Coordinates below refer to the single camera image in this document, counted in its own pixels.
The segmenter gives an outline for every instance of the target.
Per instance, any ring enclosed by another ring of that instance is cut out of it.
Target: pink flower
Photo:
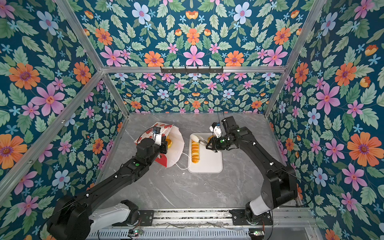
[[[52,152],[48,151],[48,150],[51,150],[52,148],[53,148],[53,144],[52,143],[48,144],[44,152],[39,156],[39,162],[43,162],[45,157],[52,157]]]
[[[214,54],[214,53],[218,53],[219,49],[220,47],[217,45],[217,43],[215,43],[215,45],[211,44],[211,48],[209,50],[212,51],[212,54]]]
[[[297,118],[297,116],[299,115],[299,110],[300,108],[297,108],[296,106],[292,109],[292,116],[294,116],[295,118]]]
[[[355,118],[355,117],[356,117],[356,113],[359,114],[359,115],[362,114],[362,111],[361,111],[360,109],[361,109],[363,106],[364,106],[364,104],[362,104],[362,103],[358,104],[358,101],[355,100],[355,101],[353,102],[353,105],[352,105],[352,104],[348,104],[348,107],[349,107],[350,109],[347,111],[347,113],[348,113],[348,114],[352,114],[353,118]]]
[[[267,50],[264,50],[264,49],[262,48],[262,50],[261,50],[260,52],[258,52],[257,54],[258,54],[257,58],[264,59],[264,57],[268,56],[268,51],[267,51]]]
[[[68,141],[65,141],[65,142],[61,142],[60,143],[60,146],[59,147],[59,151],[61,151],[61,154],[64,155],[65,152],[70,152],[70,147],[72,146],[72,144],[69,144]]]
[[[349,171],[345,168],[342,169],[343,173],[348,176],[344,178],[344,183],[350,184],[352,182],[353,189],[356,191],[359,190],[359,184],[363,187],[368,186],[365,180],[360,178],[364,175],[364,170],[358,169],[355,172],[355,167],[351,163],[348,165],[348,169]]]
[[[252,82],[251,82],[251,80],[249,80],[248,82],[245,81],[243,87],[245,87],[245,89],[247,89],[247,88],[251,88],[251,87],[252,87]]]
[[[365,18],[367,12],[371,10],[374,6],[375,3],[373,3],[372,0],[361,0],[361,6],[355,8],[355,13],[357,13],[355,16],[355,20],[358,19],[360,16],[361,18]]]
[[[285,86],[285,90],[288,90],[288,92],[291,90],[291,87],[293,87],[293,77],[288,77],[287,80],[285,80],[284,84],[286,85]]]
[[[25,175],[15,187],[15,194],[18,195],[19,193],[22,192],[24,188],[23,185],[25,187],[33,187],[33,181],[29,179],[36,177],[36,175],[37,175],[37,171],[33,171]]]
[[[61,113],[61,111],[64,109],[64,105],[59,102],[59,100],[63,100],[65,95],[64,93],[57,93],[55,94],[55,86],[53,84],[48,84],[47,91],[46,92],[43,88],[37,87],[37,92],[42,96],[41,97],[34,97],[31,100],[31,103],[35,105],[43,105],[41,108],[41,113],[43,116],[47,116],[52,111],[56,114]]]
[[[40,115],[40,113],[37,111],[39,109],[39,106],[34,106],[33,103],[29,102],[28,106],[23,105],[22,109],[25,111],[23,112],[24,116],[29,115],[31,119],[34,119],[35,115]]]
[[[325,81],[324,81],[324,78],[320,78],[320,79],[317,79],[317,83],[314,85],[315,87],[317,87],[317,91],[319,89],[323,89],[323,85],[325,84]]]
[[[172,3],[173,0],[163,0],[163,4],[164,4],[165,6],[167,5],[168,2]]]
[[[160,73],[160,76],[162,76],[161,80],[167,80],[167,82],[170,82],[171,79],[175,79],[175,76],[172,76],[172,73]]]
[[[177,83],[175,83],[175,89],[177,89],[177,90],[184,89],[183,86],[184,86],[184,84],[182,84],[180,82],[180,80]]]
[[[6,0],[0,0],[0,17],[5,18],[8,15],[8,17],[15,19],[15,16],[11,13],[15,9],[11,5],[6,5],[6,3]]]
[[[131,53],[127,52],[127,50],[120,50],[120,57],[124,57],[125,60],[131,59]]]
[[[88,94],[88,96],[85,98],[85,102],[87,103],[88,101],[91,101],[91,102],[93,102],[93,96],[94,96],[95,94],[93,93],[93,92],[90,92],[89,94]]]
[[[276,48],[276,52],[273,51],[272,49],[268,50],[268,56],[269,58],[265,58],[263,60],[263,63],[269,63],[268,66],[274,66],[275,63],[276,65],[281,65],[283,64],[283,61],[280,58],[285,57],[288,52],[281,52],[283,50],[283,46],[280,45]]]
[[[280,153],[281,153],[281,155],[283,156],[283,160],[284,160],[284,162],[288,162],[288,158],[287,158],[287,156],[286,156],[288,150],[287,150],[287,149],[284,149],[284,147],[283,147],[282,144],[279,145],[279,147],[280,147]]]
[[[220,0],[210,0],[210,2],[211,3],[215,2],[217,6],[220,4]]]
[[[144,74],[144,79],[147,79],[152,82],[152,79],[156,79],[155,77],[155,74],[154,73],[143,73]]]
[[[169,44],[169,47],[168,47],[168,50],[169,50],[169,53],[174,53],[176,54],[176,51],[178,51],[179,49],[176,47],[176,44]]]
[[[336,145],[336,139],[332,139],[332,145],[329,142],[326,142],[325,146],[328,149],[330,149],[330,150],[327,150],[327,152],[325,154],[327,156],[331,156],[332,155],[333,162],[337,162],[337,157],[339,157],[340,159],[344,159],[345,158],[344,154],[342,152],[340,152],[341,150],[344,149],[344,144]]]
[[[66,87],[66,85],[63,83],[63,79],[62,78],[60,78],[60,79],[55,78],[55,81],[52,82],[52,84],[55,85],[55,89],[56,90],[60,89],[60,91],[63,91],[64,88]]]
[[[336,107],[340,105],[340,101],[338,98],[333,98],[336,94],[338,94],[340,87],[333,87],[331,91],[329,91],[329,84],[324,84],[323,91],[324,93],[318,92],[316,93],[316,98],[321,100],[317,103],[316,109],[322,109],[324,106],[324,112],[328,115],[331,111],[331,105]]]
[[[28,195],[25,198],[25,202],[21,202],[17,205],[17,207],[20,208],[18,216],[20,217],[24,213],[26,216],[31,215],[32,209],[35,209],[39,206],[39,204],[35,203],[38,199],[39,199],[39,197],[34,197],[32,199],[31,195]]]
[[[228,80],[230,73],[222,73],[220,75],[216,76],[216,79],[220,79],[220,82],[223,82],[224,80]]]
[[[321,150],[321,147],[319,146],[320,145],[320,141],[316,141],[314,139],[312,139],[312,142],[313,143],[310,143],[310,146],[311,146],[311,151],[312,152],[315,152],[316,154],[319,153],[319,150]]]
[[[94,114],[95,109],[92,109],[92,107],[85,108],[85,111],[86,111],[85,115],[87,115],[89,118],[91,118],[95,115]]]
[[[354,198],[351,198],[352,196],[351,196],[351,194],[349,192],[347,192],[347,195],[342,193],[341,196],[344,198],[343,200],[341,200],[341,203],[344,204],[344,205],[347,205],[348,211],[351,211],[352,209],[354,211],[358,210],[358,208],[355,206],[355,204],[358,201],[356,199],[354,199]]]
[[[100,90],[103,90],[104,88],[103,88],[103,84],[104,84],[104,82],[102,81],[102,80],[100,80],[98,83],[97,83],[97,85],[96,85],[96,90],[97,90],[97,92],[100,92]]]
[[[189,58],[185,64],[187,66],[192,65],[192,63],[193,63],[193,66],[196,66],[196,63],[197,65],[203,65],[203,61],[200,58],[204,57],[205,53],[203,52],[198,53],[197,47],[195,45],[192,45],[190,50],[191,50],[191,53],[188,53],[188,52],[183,53],[184,57]]]
[[[208,89],[213,90],[213,89],[217,88],[216,84],[217,84],[217,83],[213,83],[213,82],[211,81],[210,83],[207,84]]]
[[[147,87],[148,87],[148,85],[147,85],[147,83],[146,82],[143,82],[143,81],[140,81],[139,82],[139,86],[140,86],[140,88],[142,88],[142,89],[147,89]]]
[[[235,78],[238,78],[239,81],[241,81],[243,78],[247,78],[247,73],[235,73]]]
[[[300,97],[303,95],[303,93],[301,93],[301,87],[297,88],[295,87],[295,91],[292,93],[292,96],[293,97],[293,101],[297,101],[299,102],[300,101]]]
[[[121,55],[119,50],[114,50],[112,53],[112,50],[107,46],[104,47],[104,50],[106,51],[106,53],[101,52],[100,55],[104,58],[108,58],[107,60],[108,66],[112,66],[113,64],[115,64],[116,67],[120,67],[121,66],[120,63],[127,62],[124,59],[119,58]]]

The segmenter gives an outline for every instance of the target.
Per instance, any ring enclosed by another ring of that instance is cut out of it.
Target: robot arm
[[[297,197],[296,174],[291,166],[284,166],[274,159],[252,132],[247,127],[240,128],[232,116],[223,119],[222,125],[226,134],[211,138],[206,148],[229,150],[231,145],[235,145],[249,156],[264,177],[260,196],[246,205],[245,213],[249,222],[258,222],[264,212]]]

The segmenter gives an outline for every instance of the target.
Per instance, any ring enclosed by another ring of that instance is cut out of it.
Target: floral wallpaper
[[[53,240],[43,224],[56,201],[94,186],[122,122],[100,81],[3,202],[0,239]]]
[[[52,1],[0,0],[0,39],[1,179],[95,70]]]
[[[326,5],[269,115],[327,240],[384,239],[383,7]]]

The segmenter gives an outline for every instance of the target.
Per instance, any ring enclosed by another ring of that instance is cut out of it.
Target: light blue flower
[[[41,178],[39,178],[39,180],[35,180],[35,187],[39,187],[41,186],[41,183],[44,182],[44,180],[42,180]]]
[[[360,127],[359,124],[356,124],[356,126],[353,126],[352,128],[355,129],[353,132],[358,132],[358,133],[360,133],[360,131],[362,130],[362,127]]]
[[[10,133],[11,135],[13,135],[14,132],[18,132],[19,131],[19,130],[16,129],[17,125],[13,125],[12,127],[11,127],[11,125],[7,125],[7,128],[8,128],[8,130],[6,130],[5,133]]]
[[[373,58],[368,60],[368,62],[371,62],[369,65],[377,64],[377,61],[380,59],[381,57],[377,57],[377,54],[373,55]]]
[[[20,110],[21,108],[16,108],[16,106],[13,106],[13,109],[9,109],[8,111],[10,113],[13,113],[14,116],[16,116],[16,114],[20,114]]]
[[[203,16],[201,16],[201,15],[199,15],[199,22],[201,22],[201,23],[203,23],[203,21],[205,20],[205,18],[204,18],[205,16],[203,15]]]
[[[10,45],[4,45],[4,44],[1,44],[1,46],[3,47],[3,52],[7,52],[8,54],[10,53],[10,52],[12,52],[13,50],[12,49],[10,49]]]

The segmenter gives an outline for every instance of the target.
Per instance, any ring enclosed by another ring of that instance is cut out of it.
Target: small blue flower
[[[20,110],[21,108],[16,108],[16,106],[13,106],[13,109],[9,109],[8,111],[10,113],[13,113],[14,116],[16,116],[16,114],[20,114]]]
[[[8,128],[8,130],[6,130],[5,133],[10,133],[11,135],[13,135],[14,132],[18,132],[19,131],[19,130],[16,129],[17,125],[13,125],[12,127],[11,127],[11,125],[7,125],[7,128]]]
[[[201,16],[201,15],[199,15],[199,22],[201,22],[201,23],[203,23],[203,21],[205,20],[205,18],[204,18],[205,16],[203,15],[203,16]]]
[[[35,187],[41,186],[42,182],[44,182],[44,180],[42,180],[41,178],[39,178],[39,180],[35,180],[35,183],[36,183]]]
[[[80,17],[81,17],[81,20],[83,20],[86,23],[89,21],[89,19],[85,15],[80,15]]]
[[[228,12],[228,15],[231,17],[233,17],[233,15],[235,15],[235,14],[236,14],[236,12],[233,10],[233,8],[230,12]]]
[[[360,133],[360,131],[362,130],[362,127],[360,127],[359,124],[356,124],[356,126],[353,126],[352,128],[355,129],[353,132],[358,132],[358,133]]]
[[[12,52],[13,50],[12,49],[10,49],[10,45],[4,45],[4,44],[1,44],[1,46],[3,47],[3,52],[7,52],[8,54],[10,53],[10,52]]]
[[[377,64],[377,61],[380,59],[381,57],[377,57],[377,54],[373,55],[373,58],[368,60],[368,62],[371,62],[369,65]]]
[[[148,14],[151,15],[151,17],[154,17],[156,15],[156,12],[150,9]]]

